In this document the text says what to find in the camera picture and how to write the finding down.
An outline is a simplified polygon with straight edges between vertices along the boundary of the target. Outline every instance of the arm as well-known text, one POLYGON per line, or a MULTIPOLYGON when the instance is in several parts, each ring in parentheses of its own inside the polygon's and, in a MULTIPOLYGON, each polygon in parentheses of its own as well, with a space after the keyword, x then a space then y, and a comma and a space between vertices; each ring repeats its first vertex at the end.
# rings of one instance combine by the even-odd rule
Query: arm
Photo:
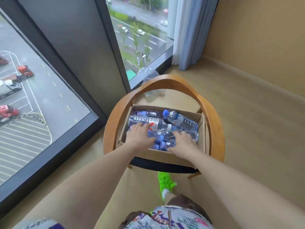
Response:
POLYGON ((153 145, 148 138, 149 125, 133 125, 126 143, 109 154, 84 166, 68 177, 23 219, 51 218, 66 229, 94 228, 107 206, 127 165, 139 152, 153 145))
POLYGON ((170 152, 189 160, 204 175, 242 228, 304 228, 305 213, 244 173, 202 153, 185 133, 175 132, 170 152))

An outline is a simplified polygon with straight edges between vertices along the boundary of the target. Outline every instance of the baseboard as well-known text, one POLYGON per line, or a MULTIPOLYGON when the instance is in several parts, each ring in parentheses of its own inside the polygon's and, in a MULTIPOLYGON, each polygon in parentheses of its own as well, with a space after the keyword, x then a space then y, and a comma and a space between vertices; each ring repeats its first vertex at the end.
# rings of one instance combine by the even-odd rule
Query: baseboard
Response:
POLYGON ((207 59, 207 60, 209 60, 209 61, 211 61, 211 62, 213 62, 213 63, 215 63, 215 64, 217 64, 219 66, 222 66, 223 68, 226 68, 226 69, 228 69, 230 71, 233 71, 234 73, 236 73, 236 74, 238 74, 238 75, 240 75, 242 77, 245 77, 246 79, 249 79, 249 80, 251 80, 253 82, 256 82, 256 83, 258 83, 258 84, 260 84, 260 85, 262 85, 262 86, 264 86, 266 88, 269 88, 269 89, 271 89, 271 90, 273 90, 273 91, 275 91, 277 93, 280 93, 280 94, 282 94, 284 96, 287 96, 288 98, 291 98, 291 99, 296 100, 296 101, 298 101, 298 102, 300 102, 302 104, 305 104, 305 97, 303 97, 303 96, 300 96, 300 95, 295 94, 293 92, 287 91, 284 88, 281 88, 281 87, 279 87, 279 86, 277 86, 275 84, 269 83, 266 80, 258 78, 258 77, 254 76, 254 75, 251 75, 251 74, 249 74, 247 72, 244 72, 244 71, 242 71, 240 69, 237 69, 237 68, 235 68, 233 66, 227 65, 224 62, 218 61, 218 60, 216 60, 214 58, 211 58, 209 56, 203 55, 203 58, 205 58, 205 59, 207 59))

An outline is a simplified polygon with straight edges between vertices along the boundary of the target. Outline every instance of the white sock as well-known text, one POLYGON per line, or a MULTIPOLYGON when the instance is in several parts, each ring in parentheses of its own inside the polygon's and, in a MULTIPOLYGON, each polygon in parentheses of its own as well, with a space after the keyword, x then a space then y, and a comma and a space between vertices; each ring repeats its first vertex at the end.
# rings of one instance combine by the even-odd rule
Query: white sock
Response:
POLYGON ((164 189, 164 190, 162 191, 162 198, 163 198, 163 199, 165 199, 165 195, 166 195, 167 192, 170 192, 170 190, 169 190, 169 189, 164 189))

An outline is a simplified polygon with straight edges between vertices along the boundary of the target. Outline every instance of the white car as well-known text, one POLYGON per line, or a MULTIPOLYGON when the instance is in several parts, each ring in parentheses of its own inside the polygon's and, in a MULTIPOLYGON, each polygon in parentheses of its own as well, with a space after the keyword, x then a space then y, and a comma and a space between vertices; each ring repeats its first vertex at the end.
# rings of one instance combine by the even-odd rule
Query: white car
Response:
POLYGON ((128 29, 125 26, 122 27, 122 30, 124 30, 126 34, 128 33, 128 29))
POLYGON ((162 26, 167 26, 167 21, 161 21, 162 26))
POLYGON ((138 29, 138 34, 143 36, 145 34, 145 31, 141 30, 141 29, 138 29))

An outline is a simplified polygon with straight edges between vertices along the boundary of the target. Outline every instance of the green sneaker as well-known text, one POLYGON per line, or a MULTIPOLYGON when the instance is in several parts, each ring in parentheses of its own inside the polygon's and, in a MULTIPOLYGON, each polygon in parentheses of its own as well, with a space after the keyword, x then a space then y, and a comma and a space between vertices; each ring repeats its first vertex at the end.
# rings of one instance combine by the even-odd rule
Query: green sneaker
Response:
POLYGON ((177 185, 176 182, 173 182, 170 178, 170 174, 166 172, 158 172, 158 180, 160 185, 161 197, 162 191, 168 189, 170 192, 173 192, 173 187, 177 185))

